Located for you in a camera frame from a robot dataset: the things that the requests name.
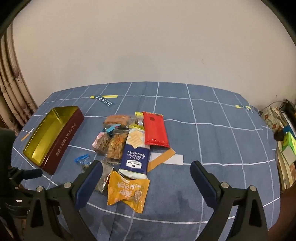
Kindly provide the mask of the red gold toffee tin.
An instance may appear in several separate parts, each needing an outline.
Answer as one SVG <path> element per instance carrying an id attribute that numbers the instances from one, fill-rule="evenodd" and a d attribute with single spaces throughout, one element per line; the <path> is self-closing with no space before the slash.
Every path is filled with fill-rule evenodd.
<path id="1" fill-rule="evenodd" d="M 51 109 L 28 140 L 23 154 L 53 175 L 83 120 L 84 115 L 78 106 Z"/>

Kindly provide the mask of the yellow edged clear snack packet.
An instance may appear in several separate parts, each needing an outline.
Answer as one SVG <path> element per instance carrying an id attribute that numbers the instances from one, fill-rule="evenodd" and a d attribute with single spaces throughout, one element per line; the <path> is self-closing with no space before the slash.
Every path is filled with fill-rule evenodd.
<path id="1" fill-rule="evenodd" d="M 136 111 L 134 113 L 130 118 L 129 128 L 144 130 L 144 114 L 142 112 Z"/>

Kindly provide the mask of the pink patterned snack packet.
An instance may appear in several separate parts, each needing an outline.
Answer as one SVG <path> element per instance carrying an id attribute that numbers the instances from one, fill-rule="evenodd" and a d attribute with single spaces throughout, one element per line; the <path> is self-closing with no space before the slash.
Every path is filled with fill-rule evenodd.
<path id="1" fill-rule="evenodd" d="M 104 155 L 107 152 L 109 142 L 110 136 L 107 132 L 100 132 L 92 143 L 92 148 L 96 153 Z"/>

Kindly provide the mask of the orange white tape marker left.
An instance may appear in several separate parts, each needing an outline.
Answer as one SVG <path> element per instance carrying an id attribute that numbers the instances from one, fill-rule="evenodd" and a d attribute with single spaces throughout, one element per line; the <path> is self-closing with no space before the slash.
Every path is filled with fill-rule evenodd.
<path id="1" fill-rule="evenodd" d="M 21 142 L 23 142 L 30 134 L 34 132 L 34 128 L 32 128 L 30 131 L 24 131 L 26 133 L 25 136 L 22 137 Z"/>

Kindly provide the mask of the red snack packet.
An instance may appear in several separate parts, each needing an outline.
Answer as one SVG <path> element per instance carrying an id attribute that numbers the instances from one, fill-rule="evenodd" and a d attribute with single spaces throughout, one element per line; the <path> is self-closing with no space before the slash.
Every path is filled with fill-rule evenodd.
<path id="1" fill-rule="evenodd" d="M 170 148 L 164 123 L 164 116 L 143 111 L 144 143 L 151 146 Z"/>

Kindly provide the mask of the orange snack packet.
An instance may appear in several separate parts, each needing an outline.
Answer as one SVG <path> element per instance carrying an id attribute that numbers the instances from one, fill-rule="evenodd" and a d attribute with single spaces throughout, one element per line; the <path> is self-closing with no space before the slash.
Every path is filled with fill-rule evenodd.
<path id="1" fill-rule="evenodd" d="M 107 187 L 107 205 L 120 201 L 131 207 L 136 213 L 143 213 L 150 180 L 129 180 L 116 171 L 111 171 Z"/>

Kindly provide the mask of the brown cake snack packet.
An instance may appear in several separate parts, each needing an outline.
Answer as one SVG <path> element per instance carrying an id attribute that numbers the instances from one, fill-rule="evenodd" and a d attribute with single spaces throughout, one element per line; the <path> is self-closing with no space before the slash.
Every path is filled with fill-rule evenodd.
<path id="1" fill-rule="evenodd" d="M 128 126 L 131 116 L 129 115 L 110 115 L 103 121 L 103 126 L 119 124 L 121 126 Z"/>

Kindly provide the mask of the orange white tape marker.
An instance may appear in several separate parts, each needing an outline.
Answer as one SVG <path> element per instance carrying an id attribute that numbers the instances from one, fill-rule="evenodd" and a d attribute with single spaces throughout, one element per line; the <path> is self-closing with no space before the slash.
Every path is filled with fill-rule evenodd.
<path id="1" fill-rule="evenodd" d="M 23 142 L 30 134 L 34 132 L 34 128 L 32 128 L 30 131 L 24 131 L 26 133 L 25 136 L 22 137 L 21 142 Z"/>
<path id="2" fill-rule="evenodd" d="M 151 153 L 147 166 L 147 172 L 150 172 L 160 164 L 183 165 L 183 155 L 176 154 L 173 149 L 168 149 L 163 153 Z"/>

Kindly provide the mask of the yellow label tape right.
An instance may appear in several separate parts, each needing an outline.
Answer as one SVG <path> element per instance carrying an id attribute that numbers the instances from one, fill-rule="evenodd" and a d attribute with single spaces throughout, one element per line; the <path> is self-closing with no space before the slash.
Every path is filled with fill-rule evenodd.
<path id="1" fill-rule="evenodd" d="M 247 106 L 247 105 L 236 105 L 235 106 L 237 109 L 245 109 L 247 111 L 250 111 L 251 113 L 253 113 L 253 110 L 250 106 Z"/>

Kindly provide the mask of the blue candy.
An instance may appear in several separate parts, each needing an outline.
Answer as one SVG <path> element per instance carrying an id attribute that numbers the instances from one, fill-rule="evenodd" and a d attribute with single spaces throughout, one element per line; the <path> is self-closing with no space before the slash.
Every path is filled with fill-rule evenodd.
<path id="1" fill-rule="evenodd" d="M 77 164 L 88 165 L 88 166 L 91 164 L 89 154 L 85 154 L 85 155 L 75 158 L 74 162 Z"/>

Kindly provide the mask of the small blue snack packet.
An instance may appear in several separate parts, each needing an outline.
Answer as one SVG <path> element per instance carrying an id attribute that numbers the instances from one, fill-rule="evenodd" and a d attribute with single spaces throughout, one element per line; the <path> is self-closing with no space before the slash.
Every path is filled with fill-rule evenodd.
<path id="1" fill-rule="evenodd" d="M 103 128 L 103 131 L 111 136 L 111 135 L 113 135 L 114 130 L 118 129 L 120 126 L 121 126 L 121 124 L 119 124 L 119 123 L 111 123 L 111 124 L 106 125 Z"/>

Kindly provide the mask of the clear dark seed packet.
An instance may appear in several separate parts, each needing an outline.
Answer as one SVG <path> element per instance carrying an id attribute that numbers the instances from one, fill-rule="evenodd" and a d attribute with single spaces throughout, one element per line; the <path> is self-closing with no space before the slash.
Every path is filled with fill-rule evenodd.
<path id="1" fill-rule="evenodd" d="M 114 167 L 106 163 L 105 161 L 100 161 L 100 162 L 102 164 L 102 175 L 95 187 L 95 190 L 100 192 L 103 195 L 106 195 L 109 178 Z"/>

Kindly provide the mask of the clutter pile beside table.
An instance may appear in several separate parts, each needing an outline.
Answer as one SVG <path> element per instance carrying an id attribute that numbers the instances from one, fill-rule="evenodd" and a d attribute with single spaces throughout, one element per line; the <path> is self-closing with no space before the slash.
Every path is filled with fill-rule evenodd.
<path id="1" fill-rule="evenodd" d="M 295 105 L 284 100 L 280 106 L 270 104 L 259 112 L 277 141 L 275 149 L 280 190 L 295 184 Z"/>

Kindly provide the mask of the navy white cracker packet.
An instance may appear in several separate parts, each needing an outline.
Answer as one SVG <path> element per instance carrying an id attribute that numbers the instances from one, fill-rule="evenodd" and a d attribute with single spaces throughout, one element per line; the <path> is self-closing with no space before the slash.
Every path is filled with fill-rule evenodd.
<path id="1" fill-rule="evenodd" d="M 118 172 L 130 179 L 147 179 L 150 145 L 144 141 L 145 132 L 131 128 L 125 143 Z"/>

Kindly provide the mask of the twisted dough snack packet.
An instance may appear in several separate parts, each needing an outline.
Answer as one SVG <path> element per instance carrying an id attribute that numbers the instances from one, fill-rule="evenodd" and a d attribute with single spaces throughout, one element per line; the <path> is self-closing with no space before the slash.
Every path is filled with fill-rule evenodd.
<path id="1" fill-rule="evenodd" d="M 112 138 L 107 146 L 107 158 L 120 161 L 128 137 L 127 130 L 114 131 Z"/>

